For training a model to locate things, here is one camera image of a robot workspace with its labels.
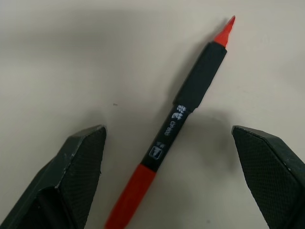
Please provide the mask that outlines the black and red marker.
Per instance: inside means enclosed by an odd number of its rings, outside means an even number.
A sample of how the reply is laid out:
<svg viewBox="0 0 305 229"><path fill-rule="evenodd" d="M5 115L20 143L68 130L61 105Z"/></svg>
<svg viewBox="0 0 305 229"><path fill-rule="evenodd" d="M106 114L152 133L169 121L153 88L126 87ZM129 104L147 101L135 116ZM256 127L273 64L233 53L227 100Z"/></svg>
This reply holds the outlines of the black and red marker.
<svg viewBox="0 0 305 229"><path fill-rule="evenodd" d="M235 16L207 43L178 91L173 107L113 207L104 229L125 229L188 116L200 105L227 53Z"/></svg>

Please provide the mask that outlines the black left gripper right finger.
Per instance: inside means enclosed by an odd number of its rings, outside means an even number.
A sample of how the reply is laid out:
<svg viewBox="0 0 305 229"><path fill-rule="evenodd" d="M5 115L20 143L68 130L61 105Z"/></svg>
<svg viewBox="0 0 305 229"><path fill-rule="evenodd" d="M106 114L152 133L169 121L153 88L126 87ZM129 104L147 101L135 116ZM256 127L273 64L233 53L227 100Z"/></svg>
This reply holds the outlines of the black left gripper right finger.
<svg viewBox="0 0 305 229"><path fill-rule="evenodd" d="M279 137L235 125L244 177L269 229L305 229L305 163Z"/></svg>

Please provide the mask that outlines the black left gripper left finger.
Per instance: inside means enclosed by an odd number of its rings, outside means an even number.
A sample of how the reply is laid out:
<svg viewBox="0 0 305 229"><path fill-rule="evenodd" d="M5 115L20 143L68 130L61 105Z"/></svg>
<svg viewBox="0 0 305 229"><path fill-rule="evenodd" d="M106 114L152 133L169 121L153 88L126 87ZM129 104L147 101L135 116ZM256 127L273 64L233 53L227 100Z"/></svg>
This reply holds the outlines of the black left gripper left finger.
<svg viewBox="0 0 305 229"><path fill-rule="evenodd" d="M106 136L103 125L69 136L0 229L84 229L101 175Z"/></svg>

